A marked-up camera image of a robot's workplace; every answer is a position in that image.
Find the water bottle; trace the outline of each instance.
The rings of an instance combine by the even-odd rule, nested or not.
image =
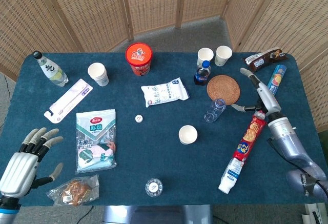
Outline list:
[[[32,55],[37,60],[42,71],[51,82],[60,87],[63,87],[68,82],[65,72],[60,68],[60,66],[43,56],[39,51],[34,51]]]
[[[194,75],[194,82],[196,85],[204,86],[207,84],[208,77],[211,73],[210,61],[203,61],[201,66],[197,68],[196,74]]]
[[[220,114],[226,109],[226,103],[222,98],[216,99],[212,102],[211,107],[205,113],[204,119],[208,123],[213,123],[219,118]]]

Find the white cup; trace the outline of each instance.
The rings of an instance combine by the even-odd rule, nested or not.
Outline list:
[[[214,53],[210,48],[201,48],[198,51],[197,66],[202,65],[203,61],[211,61],[213,56]]]
[[[192,144],[197,139],[197,130],[190,125],[185,125],[179,130],[180,142],[184,145]]]
[[[98,85],[104,87],[108,84],[108,76],[106,68],[101,63],[93,63],[88,67],[88,74]]]
[[[228,47],[228,46],[219,46],[216,49],[216,56],[215,56],[214,63],[215,63],[215,65],[221,67],[224,64],[226,64],[226,62],[228,61],[228,59],[231,56],[232,56],[232,50],[230,49],[230,47]]]

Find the robotic hand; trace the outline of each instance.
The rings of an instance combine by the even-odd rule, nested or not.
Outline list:
[[[19,199],[27,195],[31,189],[38,188],[54,181],[63,168],[57,165],[48,176],[36,179],[36,171],[43,157],[51,146],[61,142],[63,137],[53,137],[59,129],[46,133],[46,128],[32,130],[24,139],[19,152],[11,157],[0,180],[0,223],[13,223],[21,205]]]
[[[282,154],[279,155],[297,167],[286,173],[289,185],[306,196],[312,195],[328,202],[328,181],[325,173],[306,153],[288,118],[280,113],[281,107],[274,95],[251,71],[241,68],[240,72],[251,80],[259,94],[259,100],[255,106],[232,107],[242,112],[262,110],[269,119],[269,129]]]

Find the bread in plastic bag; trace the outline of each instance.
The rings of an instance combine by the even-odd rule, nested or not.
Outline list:
[[[99,198],[98,175],[76,177],[47,192],[54,206],[83,205]]]

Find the plastic wrapper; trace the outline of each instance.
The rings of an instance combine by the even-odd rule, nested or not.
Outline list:
[[[244,59],[252,72],[256,72],[272,63],[286,60],[287,56],[279,47],[268,49],[267,51],[257,53]]]
[[[115,123],[115,110],[76,114],[76,173],[116,166]]]
[[[54,206],[83,205],[99,198],[98,175],[77,177],[47,192]]]
[[[182,84],[180,77],[169,83],[143,86],[141,89],[145,95],[146,107],[189,98],[189,94]]]

